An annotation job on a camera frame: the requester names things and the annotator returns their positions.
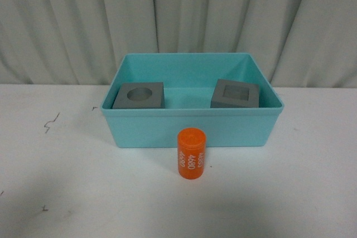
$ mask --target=gray block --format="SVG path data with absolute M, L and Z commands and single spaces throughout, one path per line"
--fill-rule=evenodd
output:
M 165 108 L 163 82 L 123 83 L 113 109 Z
M 257 108 L 259 85 L 218 79 L 211 108 Z

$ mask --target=canister lid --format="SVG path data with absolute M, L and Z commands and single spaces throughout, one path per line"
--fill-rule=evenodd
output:
M 177 135 L 177 142 L 188 149 L 195 149 L 205 145 L 206 134 L 198 128 L 185 128 Z

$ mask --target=circular hole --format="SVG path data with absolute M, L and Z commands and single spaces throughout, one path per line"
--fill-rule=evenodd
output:
M 150 98 L 152 91 L 148 88 L 135 88 L 128 92 L 127 97 L 132 101 L 142 101 Z

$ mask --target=printed number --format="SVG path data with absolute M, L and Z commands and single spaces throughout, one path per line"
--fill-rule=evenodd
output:
M 184 155 L 184 153 L 180 152 L 179 156 L 180 157 L 179 157 L 178 161 L 180 163 L 180 166 L 185 167 L 185 155 Z
M 205 157 L 204 157 L 203 153 L 200 153 L 200 155 L 199 155 L 199 167 L 202 167 L 204 162 L 205 162 Z
M 188 163 L 188 168 L 189 169 L 195 169 L 196 168 L 196 157 L 193 155 L 189 156 L 189 163 Z

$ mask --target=curtain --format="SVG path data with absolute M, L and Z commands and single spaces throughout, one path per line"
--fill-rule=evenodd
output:
M 357 0 L 0 0 L 0 83 L 109 84 L 142 52 L 248 52 L 273 86 L 356 88 Z

